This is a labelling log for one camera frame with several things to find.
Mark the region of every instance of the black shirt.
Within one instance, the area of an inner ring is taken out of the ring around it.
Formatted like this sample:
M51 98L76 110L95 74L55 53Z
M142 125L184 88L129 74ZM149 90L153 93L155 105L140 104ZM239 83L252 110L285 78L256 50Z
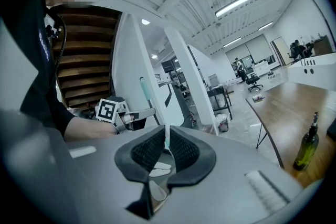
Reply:
M74 115L57 100L55 64L44 23L45 0L14 0L14 3L15 7L8 3L11 8L4 10L2 17L19 48L38 70L20 110L64 135Z

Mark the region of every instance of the doorway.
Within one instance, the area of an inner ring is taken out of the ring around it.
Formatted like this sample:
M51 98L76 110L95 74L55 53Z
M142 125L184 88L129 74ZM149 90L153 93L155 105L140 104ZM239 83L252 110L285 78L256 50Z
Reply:
M282 66L286 66L289 63L293 62L293 59L289 58L290 50L282 37L271 41L271 44L274 46L274 49L278 53L278 56L280 57L279 60Z

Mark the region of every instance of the white counter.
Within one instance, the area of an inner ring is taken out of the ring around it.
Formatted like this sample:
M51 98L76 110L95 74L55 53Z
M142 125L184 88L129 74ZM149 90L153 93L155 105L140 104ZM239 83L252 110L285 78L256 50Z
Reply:
M332 91L336 91L335 74L336 53L302 59L301 62L299 61L288 68L289 81Z
M257 65L252 66L254 73L260 77L263 74L267 74L270 71L267 61L258 63Z

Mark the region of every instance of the white cabinet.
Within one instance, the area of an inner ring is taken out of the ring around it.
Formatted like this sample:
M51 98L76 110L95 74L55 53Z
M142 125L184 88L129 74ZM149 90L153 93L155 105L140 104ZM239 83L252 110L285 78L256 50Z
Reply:
M258 63L257 65L254 65L253 67L253 71L254 73L260 77L263 74L266 74L270 71L270 68L268 66L268 62L267 61L263 61L261 63Z

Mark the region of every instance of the computer monitor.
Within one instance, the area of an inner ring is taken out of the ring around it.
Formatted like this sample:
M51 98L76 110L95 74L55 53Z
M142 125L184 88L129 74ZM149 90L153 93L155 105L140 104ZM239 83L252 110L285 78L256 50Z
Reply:
M165 73L169 73L175 70L173 62L171 60L162 62L161 64Z

